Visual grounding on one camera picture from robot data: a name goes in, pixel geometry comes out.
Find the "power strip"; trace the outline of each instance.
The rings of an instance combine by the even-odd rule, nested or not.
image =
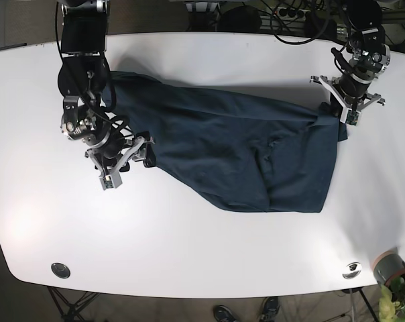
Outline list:
[[[294,8],[279,7],[276,13],[284,21],[305,21],[305,16],[309,12],[311,11],[306,9],[297,10]]]

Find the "white table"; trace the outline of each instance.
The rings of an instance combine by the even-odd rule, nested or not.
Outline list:
[[[140,34],[108,39],[112,70],[172,85],[229,89],[316,107],[311,75],[338,76],[317,41],[271,36]],[[160,169],[132,164],[103,191],[86,146],[60,132],[55,44],[0,52],[0,244],[11,273],[37,284],[151,297],[264,297],[374,284],[369,263],[405,259],[405,55],[370,87],[339,145],[322,213],[230,213]],[[71,277],[54,276],[61,262]],[[362,273],[345,280],[346,265]]]

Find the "table leg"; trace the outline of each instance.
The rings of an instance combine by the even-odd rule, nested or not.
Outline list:
[[[85,292],[77,302],[70,303],[58,289],[48,286],[48,291],[64,322],[94,322],[85,320],[80,313],[99,296],[99,293]],[[60,299],[67,306],[68,310],[66,313],[62,310],[58,299]]]

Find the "metal bracket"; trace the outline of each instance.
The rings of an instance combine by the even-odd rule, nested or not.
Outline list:
[[[366,94],[366,97],[369,99],[369,102],[366,102],[364,104],[361,103],[360,105],[357,106],[356,110],[353,110],[352,105],[348,104],[344,100],[344,98],[339,94],[337,89],[333,86],[334,82],[332,80],[328,80],[328,78],[325,76],[320,77],[311,76],[310,83],[317,83],[322,85],[334,96],[334,98],[343,108],[341,112],[340,122],[344,124],[357,125],[357,122],[359,121],[359,116],[364,109],[366,109],[370,105],[373,105],[374,103],[379,103],[382,105],[386,103],[386,101],[379,94],[374,95]]]
[[[95,150],[90,149],[86,151],[87,156],[94,162],[97,169],[101,172],[99,179],[103,190],[116,189],[121,186],[122,179],[119,171],[135,154],[138,154],[140,148],[147,143],[146,139],[143,137],[138,137],[133,141],[128,140],[128,142],[131,143],[132,147],[130,147],[130,149],[118,160],[116,166],[108,170],[107,173],[105,173],[105,169],[98,161]]]

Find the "flower pot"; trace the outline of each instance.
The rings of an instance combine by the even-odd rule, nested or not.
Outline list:
[[[378,284],[390,286],[391,281],[399,276],[405,280],[405,262],[392,251],[380,255],[371,266]]]

